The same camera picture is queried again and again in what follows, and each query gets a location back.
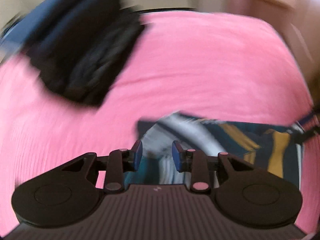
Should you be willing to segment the beige wooden headboard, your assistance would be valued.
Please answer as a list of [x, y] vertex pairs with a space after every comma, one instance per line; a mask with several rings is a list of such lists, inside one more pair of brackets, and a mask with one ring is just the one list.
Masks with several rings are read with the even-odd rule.
[[319, 77], [319, 0], [227, 0], [226, 11], [259, 18], [281, 35], [308, 84]]

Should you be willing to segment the striped knit sweater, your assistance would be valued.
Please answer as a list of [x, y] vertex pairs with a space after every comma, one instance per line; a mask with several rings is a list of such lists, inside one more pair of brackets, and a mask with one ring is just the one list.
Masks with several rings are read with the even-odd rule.
[[189, 186], [191, 174], [176, 170], [171, 152], [173, 141], [178, 141], [185, 150], [202, 150], [211, 157], [220, 152], [233, 154], [296, 187], [301, 184], [303, 146], [291, 138], [303, 133], [299, 125], [221, 121], [176, 112], [157, 121], [140, 119], [137, 132], [143, 143], [143, 156], [137, 172], [125, 173], [125, 186]]

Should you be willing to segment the dark folded clothes stack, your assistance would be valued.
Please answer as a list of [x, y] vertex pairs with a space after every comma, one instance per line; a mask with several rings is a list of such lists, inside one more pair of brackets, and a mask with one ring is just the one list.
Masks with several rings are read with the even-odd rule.
[[80, 0], [48, 20], [29, 47], [44, 85], [71, 101], [100, 106], [145, 26], [120, 0]]

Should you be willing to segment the navy folded garment top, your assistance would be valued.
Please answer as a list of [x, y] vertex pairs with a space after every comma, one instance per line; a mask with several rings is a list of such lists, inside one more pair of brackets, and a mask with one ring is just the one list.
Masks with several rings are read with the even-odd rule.
[[1, 38], [1, 49], [12, 55], [38, 41], [57, 22], [59, 16], [80, 1], [44, 0]]

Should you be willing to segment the pink bed blanket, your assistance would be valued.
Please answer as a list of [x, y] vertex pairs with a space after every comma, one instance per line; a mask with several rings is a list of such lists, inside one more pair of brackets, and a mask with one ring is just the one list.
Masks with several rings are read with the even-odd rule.
[[1, 66], [1, 235], [18, 223], [18, 185], [86, 152], [131, 147], [136, 122], [182, 111], [289, 125], [313, 105], [295, 59], [266, 22], [230, 14], [154, 12], [99, 108], [44, 88], [27, 57]]

